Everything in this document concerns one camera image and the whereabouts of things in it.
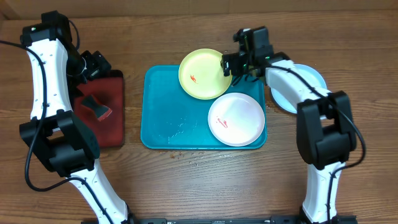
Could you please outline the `black and pink sponge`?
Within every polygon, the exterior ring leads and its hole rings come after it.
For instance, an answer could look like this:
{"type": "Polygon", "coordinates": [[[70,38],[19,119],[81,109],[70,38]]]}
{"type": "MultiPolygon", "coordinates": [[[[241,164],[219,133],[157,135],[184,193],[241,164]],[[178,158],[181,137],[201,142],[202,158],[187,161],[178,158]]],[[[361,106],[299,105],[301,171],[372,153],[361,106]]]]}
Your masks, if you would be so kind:
{"type": "Polygon", "coordinates": [[[88,110],[91,110],[98,121],[106,119],[113,111],[111,108],[103,105],[95,96],[86,96],[81,105],[88,110]]]}

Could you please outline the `yellow-green plate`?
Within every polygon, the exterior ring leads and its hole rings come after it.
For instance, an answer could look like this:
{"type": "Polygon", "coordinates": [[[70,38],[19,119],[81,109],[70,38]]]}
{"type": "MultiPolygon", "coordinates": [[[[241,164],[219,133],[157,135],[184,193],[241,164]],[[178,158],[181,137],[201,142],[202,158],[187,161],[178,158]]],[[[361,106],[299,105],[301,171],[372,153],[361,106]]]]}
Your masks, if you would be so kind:
{"type": "Polygon", "coordinates": [[[222,56],[213,49],[198,49],[186,55],[178,69],[178,80],[184,91],[200,100],[221,96],[232,82],[232,76],[224,76],[222,56]]]}

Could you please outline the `light blue plate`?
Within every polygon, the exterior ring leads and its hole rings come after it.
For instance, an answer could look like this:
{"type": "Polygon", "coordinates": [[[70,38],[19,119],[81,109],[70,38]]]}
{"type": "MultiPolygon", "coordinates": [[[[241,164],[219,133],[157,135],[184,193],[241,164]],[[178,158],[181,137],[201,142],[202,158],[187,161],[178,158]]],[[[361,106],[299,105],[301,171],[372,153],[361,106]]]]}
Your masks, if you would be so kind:
{"type": "MultiPolygon", "coordinates": [[[[311,83],[311,86],[318,85],[324,89],[327,89],[324,78],[314,68],[303,64],[295,64],[295,67],[299,70],[300,73],[304,73],[303,77],[306,79],[306,81],[311,83]]],[[[274,100],[274,103],[279,108],[289,113],[297,114],[297,110],[295,109],[295,107],[291,105],[288,100],[284,96],[282,96],[282,94],[280,94],[277,90],[271,88],[271,96],[274,100]]]]}

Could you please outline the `white pink plate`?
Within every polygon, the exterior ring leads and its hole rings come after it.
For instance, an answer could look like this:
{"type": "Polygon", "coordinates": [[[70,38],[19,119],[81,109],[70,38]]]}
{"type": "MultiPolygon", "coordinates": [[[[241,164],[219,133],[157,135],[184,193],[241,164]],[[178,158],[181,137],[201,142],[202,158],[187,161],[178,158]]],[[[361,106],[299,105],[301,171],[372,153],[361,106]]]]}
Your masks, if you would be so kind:
{"type": "Polygon", "coordinates": [[[260,104],[244,93],[228,93],[213,102],[208,112],[208,126],[214,137],[227,146],[248,146],[266,127],[260,104]]]}

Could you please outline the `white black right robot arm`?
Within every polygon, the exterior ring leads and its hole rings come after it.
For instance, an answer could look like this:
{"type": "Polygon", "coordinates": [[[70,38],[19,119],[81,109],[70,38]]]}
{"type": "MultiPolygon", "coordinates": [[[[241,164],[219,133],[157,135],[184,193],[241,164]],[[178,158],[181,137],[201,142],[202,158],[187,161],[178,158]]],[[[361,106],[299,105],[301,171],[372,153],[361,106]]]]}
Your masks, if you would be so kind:
{"type": "Polygon", "coordinates": [[[310,83],[283,52],[274,52],[266,27],[240,29],[239,50],[222,56],[224,75],[239,82],[248,76],[278,91],[297,111],[297,148],[307,163],[307,192],[297,223],[357,223],[336,211],[338,182],[360,132],[348,95],[310,83]]]}

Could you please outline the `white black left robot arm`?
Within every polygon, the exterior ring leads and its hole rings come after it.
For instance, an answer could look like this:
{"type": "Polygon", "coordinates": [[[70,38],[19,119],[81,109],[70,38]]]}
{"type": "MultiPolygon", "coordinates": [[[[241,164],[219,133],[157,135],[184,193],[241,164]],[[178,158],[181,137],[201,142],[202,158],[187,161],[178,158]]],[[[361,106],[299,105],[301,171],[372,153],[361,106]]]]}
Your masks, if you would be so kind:
{"type": "Polygon", "coordinates": [[[78,52],[70,21],[58,11],[41,15],[41,22],[24,27],[21,44],[32,66],[34,102],[30,121],[21,124],[27,158],[36,156],[63,183],[73,184],[97,216],[98,223],[131,223],[130,210],[106,178],[94,132],[73,112],[77,88],[111,70],[98,52],[78,52]]]}

